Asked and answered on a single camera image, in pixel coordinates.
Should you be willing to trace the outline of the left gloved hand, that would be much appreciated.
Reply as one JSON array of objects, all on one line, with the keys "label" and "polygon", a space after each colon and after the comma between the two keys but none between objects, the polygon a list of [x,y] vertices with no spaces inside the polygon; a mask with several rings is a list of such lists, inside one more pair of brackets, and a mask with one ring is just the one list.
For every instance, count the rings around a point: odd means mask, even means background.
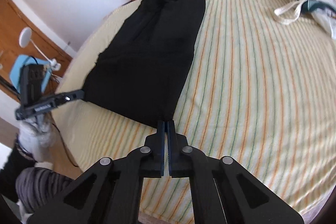
[{"label": "left gloved hand", "polygon": [[20,121],[18,143],[35,161],[52,163],[50,147],[54,143],[54,132],[50,115],[41,114]]}]

